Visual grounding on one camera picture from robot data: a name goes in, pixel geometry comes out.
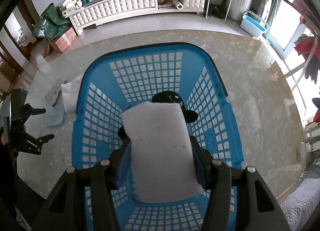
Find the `blue plastic laundry basket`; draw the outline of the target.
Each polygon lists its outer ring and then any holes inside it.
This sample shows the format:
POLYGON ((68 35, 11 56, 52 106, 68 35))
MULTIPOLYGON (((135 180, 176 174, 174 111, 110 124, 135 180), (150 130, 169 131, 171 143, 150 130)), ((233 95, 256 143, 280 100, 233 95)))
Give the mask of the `blue plastic laundry basket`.
POLYGON ((119 50, 80 85, 72 164, 124 153, 111 190, 121 230, 200 230, 210 191, 195 150, 243 161, 238 126, 212 58, 188 43, 119 50))

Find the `grey fuzzy cloth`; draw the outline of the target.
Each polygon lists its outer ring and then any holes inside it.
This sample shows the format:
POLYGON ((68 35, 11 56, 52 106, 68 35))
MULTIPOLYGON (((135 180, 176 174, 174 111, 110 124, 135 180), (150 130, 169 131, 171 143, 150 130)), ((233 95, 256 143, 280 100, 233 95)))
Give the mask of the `grey fuzzy cloth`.
POLYGON ((65 79, 57 79, 56 83, 54 83, 53 87, 45 95, 45 98, 50 106, 54 106, 56 104, 59 93, 61 91, 61 85, 63 85, 64 83, 66 83, 65 79))

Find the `white tufted TV cabinet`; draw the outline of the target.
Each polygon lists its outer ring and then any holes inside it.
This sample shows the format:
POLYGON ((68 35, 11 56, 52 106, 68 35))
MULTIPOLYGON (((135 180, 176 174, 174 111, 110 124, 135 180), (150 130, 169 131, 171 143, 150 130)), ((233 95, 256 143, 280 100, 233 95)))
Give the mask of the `white tufted TV cabinet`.
POLYGON ((124 18, 162 13, 200 14, 204 10, 205 0, 179 1, 183 4, 182 10, 176 9, 172 0, 95 0, 72 13, 69 19, 75 32, 81 35, 89 26, 124 18))

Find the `light blue storage bin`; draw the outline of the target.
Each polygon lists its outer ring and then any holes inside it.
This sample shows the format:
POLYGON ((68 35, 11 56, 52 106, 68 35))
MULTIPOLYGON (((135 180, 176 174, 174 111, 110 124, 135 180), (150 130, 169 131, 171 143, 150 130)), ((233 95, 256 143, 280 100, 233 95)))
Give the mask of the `light blue storage bin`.
POLYGON ((260 16, 249 10, 242 16, 240 28, 251 36, 259 38, 268 31, 269 25, 260 16))

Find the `white paper roll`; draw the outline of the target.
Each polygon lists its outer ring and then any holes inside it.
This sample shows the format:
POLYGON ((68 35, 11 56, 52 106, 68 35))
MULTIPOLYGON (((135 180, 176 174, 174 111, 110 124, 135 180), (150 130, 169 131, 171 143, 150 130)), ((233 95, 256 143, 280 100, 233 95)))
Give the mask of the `white paper roll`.
POLYGON ((183 9, 183 4, 179 0, 172 0, 173 5, 176 7, 178 10, 183 9))

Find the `green plastic bag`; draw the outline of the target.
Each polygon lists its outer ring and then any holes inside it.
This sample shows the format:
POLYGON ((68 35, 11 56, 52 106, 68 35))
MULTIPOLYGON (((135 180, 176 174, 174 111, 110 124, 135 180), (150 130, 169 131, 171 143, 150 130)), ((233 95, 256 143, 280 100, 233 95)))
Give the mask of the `green plastic bag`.
POLYGON ((43 39, 61 37, 71 26, 71 22, 62 16, 58 7, 50 3, 36 21, 32 35, 43 39))

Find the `white foam sheet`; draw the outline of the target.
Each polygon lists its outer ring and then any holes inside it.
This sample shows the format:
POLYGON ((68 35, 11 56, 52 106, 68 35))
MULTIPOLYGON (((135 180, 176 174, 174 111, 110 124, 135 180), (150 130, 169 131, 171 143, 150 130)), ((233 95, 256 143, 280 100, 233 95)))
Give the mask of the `white foam sheet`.
POLYGON ((189 146, 136 146, 131 143, 131 169, 140 201, 169 203, 200 195, 191 142, 189 146))

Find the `black plush toy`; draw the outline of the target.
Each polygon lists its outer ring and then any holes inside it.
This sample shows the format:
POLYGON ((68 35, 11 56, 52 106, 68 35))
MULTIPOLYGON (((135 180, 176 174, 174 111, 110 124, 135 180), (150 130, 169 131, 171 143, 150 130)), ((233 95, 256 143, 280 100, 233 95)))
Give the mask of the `black plush toy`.
POLYGON ((139 145, 189 146, 187 123, 197 120, 195 111, 185 109, 182 98, 173 91, 163 91, 121 114, 123 125, 118 136, 139 145))

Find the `pink cardboard box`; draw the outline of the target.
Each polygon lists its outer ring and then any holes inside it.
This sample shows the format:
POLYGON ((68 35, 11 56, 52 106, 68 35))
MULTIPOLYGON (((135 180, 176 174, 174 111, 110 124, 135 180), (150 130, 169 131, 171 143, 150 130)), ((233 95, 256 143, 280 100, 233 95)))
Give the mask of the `pink cardboard box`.
POLYGON ((68 28, 63 35, 56 39, 48 40, 53 49, 64 53, 77 39, 77 34, 72 27, 68 28))

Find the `light blue cloth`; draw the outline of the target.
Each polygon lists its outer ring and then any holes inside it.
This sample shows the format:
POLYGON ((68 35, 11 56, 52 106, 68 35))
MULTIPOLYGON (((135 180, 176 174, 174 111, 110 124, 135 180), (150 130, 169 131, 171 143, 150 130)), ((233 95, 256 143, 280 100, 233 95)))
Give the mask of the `light blue cloth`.
POLYGON ((47 127, 54 128, 62 125, 65 116, 65 108, 62 102, 47 109, 47 127))

